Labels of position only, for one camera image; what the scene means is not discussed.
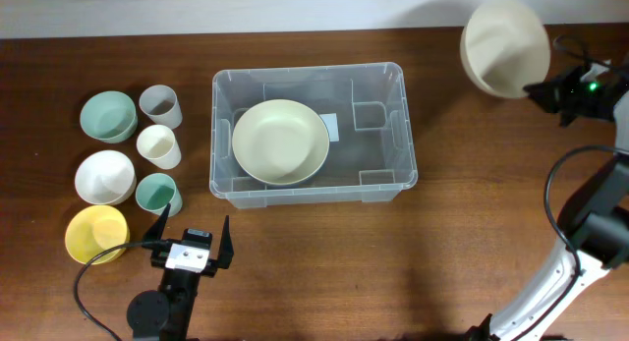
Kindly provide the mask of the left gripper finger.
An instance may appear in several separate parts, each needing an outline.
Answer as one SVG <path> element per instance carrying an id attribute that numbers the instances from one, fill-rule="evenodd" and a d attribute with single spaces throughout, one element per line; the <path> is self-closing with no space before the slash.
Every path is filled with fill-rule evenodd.
<path id="1" fill-rule="evenodd" d="M 228 269 L 234 256 L 234 248 L 230 235 L 230 217 L 226 216 L 222 228 L 221 240 L 216 259 L 216 267 Z"/>
<path id="2" fill-rule="evenodd" d="M 142 242 L 144 244 L 150 244 L 151 242 L 159 242 L 162 238 L 164 228 L 166 226 L 171 204 L 167 203 L 162 213 L 159 215 L 155 223 L 146 231 L 143 235 Z"/>

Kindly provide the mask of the white small bowl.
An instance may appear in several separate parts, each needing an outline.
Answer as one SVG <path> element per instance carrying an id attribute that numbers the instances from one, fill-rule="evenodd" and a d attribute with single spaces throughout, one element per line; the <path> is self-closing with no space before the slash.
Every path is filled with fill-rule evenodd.
<path id="1" fill-rule="evenodd" d="M 85 159 L 75 175 L 75 189 L 81 199 L 97 205 L 116 205 L 135 191 L 135 167 L 127 155 L 102 150 Z"/>

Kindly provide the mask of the cream large bowl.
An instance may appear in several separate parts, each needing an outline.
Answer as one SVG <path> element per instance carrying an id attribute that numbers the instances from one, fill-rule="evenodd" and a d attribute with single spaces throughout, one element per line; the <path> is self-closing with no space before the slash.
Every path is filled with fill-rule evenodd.
<path id="1" fill-rule="evenodd" d="M 526 85 L 545 79 L 550 55 L 542 21 L 516 0 L 480 5 L 461 34 L 460 57 L 467 76 L 480 90 L 501 98 L 526 97 Z"/>
<path id="2" fill-rule="evenodd" d="M 242 169 L 265 184 L 308 178 L 323 166 L 330 149 L 319 115 L 289 99 L 266 100 L 247 110 L 235 125 L 231 144 Z"/>

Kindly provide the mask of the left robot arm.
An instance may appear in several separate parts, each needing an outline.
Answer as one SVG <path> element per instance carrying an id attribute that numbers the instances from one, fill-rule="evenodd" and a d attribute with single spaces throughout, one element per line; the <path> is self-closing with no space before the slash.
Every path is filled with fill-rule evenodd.
<path id="1" fill-rule="evenodd" d="M 224 220 L 216 258 L 210 256 L 208 232 L 187 229 L 180 240 L 164 240 L 170 208 L 164 208 L 142 238 L 142 247 L 151 251 L 150 264 L 163 274 L 157 289 L 139 293 L 127 308 L 135 340 L 185 340 L 200 280 L 229 268 L 234 256 L 229 219 Z"/>

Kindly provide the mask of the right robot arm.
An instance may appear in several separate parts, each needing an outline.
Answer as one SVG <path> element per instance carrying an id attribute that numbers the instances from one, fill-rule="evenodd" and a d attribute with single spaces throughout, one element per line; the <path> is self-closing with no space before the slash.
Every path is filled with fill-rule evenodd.
<path id="1" fill-rule="evenodd" d="M 598 62 L 588 60 L 546 82 L 525 85 L 524 92 L 561 125 L 578 117 L 610 121 L 613 146 L 598 150 L 610 158 L 553 214 L 543 201 L 557 240 L 542 269 L 505 309 L 488 314 L 464 335 L 467 340 L 544 340 L 545 331 L 576 297 L 628 260 L 628 68 L 602 64 L 615 78 L 598 82 Z"/>

